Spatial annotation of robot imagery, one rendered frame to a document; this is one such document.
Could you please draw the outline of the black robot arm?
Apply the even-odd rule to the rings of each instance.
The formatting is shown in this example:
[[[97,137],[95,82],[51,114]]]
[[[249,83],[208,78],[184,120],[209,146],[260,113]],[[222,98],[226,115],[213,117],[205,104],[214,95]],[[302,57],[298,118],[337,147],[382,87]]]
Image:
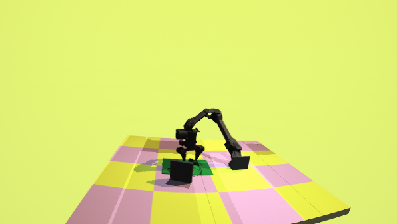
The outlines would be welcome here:
[[[208,113],[212,113],[209,115]],[[183,125],[184,129],[176,129],[175,134],[176,134],[176,139],[179,140],[179,145],[185,146],[187,145],[186,139],[190,140],[196,140],[197,138],[197,132],[200,132],[198,128],[192,129],[196,123],[198,123],[203,117],[207,117],[209,119],[212,119],[215,123],[217,123],[219,129],[222,132],[222,135],[226,141],[224,146],[226,149],[228,149],[228,152],[231,156],[231,159],[233,157],[240,157],[242,156],[241,150],[242,147],[240,144],[231,136],[230,132],[226,128],[226,125],[223,121],[223,115],[220,109],[204,109],[201,111],[198,115],[195,117],[192,117],[190,119],[187,119],[185,124]],[[183,141],[183,139],[185,139]]]

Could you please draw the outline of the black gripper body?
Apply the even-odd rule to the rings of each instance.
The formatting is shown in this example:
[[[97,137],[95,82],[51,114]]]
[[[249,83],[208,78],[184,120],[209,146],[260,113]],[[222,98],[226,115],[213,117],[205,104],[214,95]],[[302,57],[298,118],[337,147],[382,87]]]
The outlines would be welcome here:
[[[187,145],[186,145],[186,149],[184,149],[183,147],[178,147],[176,149],[177,153],[180,154],[185,154],[186,151],[205,151],[204,146],[202,145],[196,145],[197,141],[196,140],[190,140],[190,139],[186,139]]]

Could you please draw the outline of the black cooling fan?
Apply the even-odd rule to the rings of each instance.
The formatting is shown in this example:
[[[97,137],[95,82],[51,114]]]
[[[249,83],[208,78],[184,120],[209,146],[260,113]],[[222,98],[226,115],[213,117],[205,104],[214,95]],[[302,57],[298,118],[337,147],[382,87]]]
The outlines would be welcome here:
[[[171,159],[170,180],[192,183],[193,162]]]

